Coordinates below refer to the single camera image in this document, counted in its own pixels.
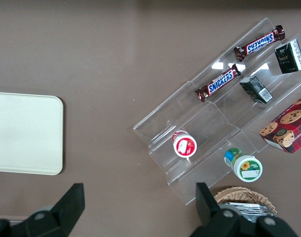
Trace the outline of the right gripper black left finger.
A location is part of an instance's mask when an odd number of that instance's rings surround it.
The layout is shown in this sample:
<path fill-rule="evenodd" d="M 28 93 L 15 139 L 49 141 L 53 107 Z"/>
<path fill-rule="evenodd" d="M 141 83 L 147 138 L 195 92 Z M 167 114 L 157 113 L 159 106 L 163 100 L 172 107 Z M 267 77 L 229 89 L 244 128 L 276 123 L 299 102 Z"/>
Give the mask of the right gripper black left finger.
<path fill-rule="evenodd" d="M 0 237 L 67 237 L 84 209 L 84 185 L 75 183 L 50 210 L 35 212 L 13 226 L 0 219 Z"/>

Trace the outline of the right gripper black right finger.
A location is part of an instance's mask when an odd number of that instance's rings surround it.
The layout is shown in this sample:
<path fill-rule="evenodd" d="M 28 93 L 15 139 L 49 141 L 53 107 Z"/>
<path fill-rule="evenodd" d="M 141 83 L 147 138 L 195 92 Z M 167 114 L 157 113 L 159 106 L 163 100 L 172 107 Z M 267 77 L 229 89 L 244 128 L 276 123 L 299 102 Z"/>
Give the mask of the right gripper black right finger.
<path fill-rule="evenodd" d="M 261 216 L 252 223 L 233 209 L 220 208 L 206 183 L 196 183 L 196 209 L 201 221 L 192 237 L 296 237 L 283 219 Z"/>

